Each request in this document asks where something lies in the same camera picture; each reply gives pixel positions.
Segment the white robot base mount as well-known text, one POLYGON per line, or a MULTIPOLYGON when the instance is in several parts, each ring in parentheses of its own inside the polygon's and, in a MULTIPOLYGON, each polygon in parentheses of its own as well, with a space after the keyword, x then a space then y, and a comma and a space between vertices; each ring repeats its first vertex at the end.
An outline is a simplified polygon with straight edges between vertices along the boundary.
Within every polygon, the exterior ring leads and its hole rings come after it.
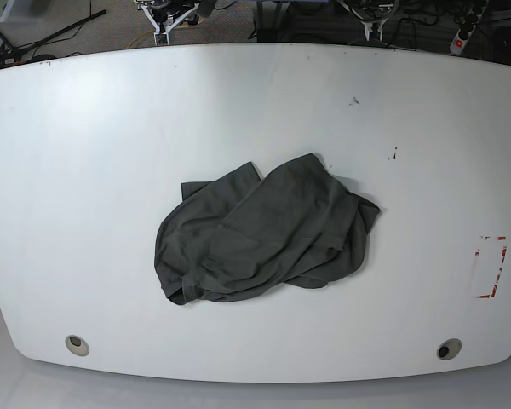
POLYGON ((399 0, 337 1, 365 28, 365 39, 382 41, 383 26, 395 14, 399 0))
POLYGON ((154 42, 157 46, 170 45, 172 31, 184 24, 198 23, 199 1, 181 0, 136 0, 136 7, 142 11, 154 28, 154 42))

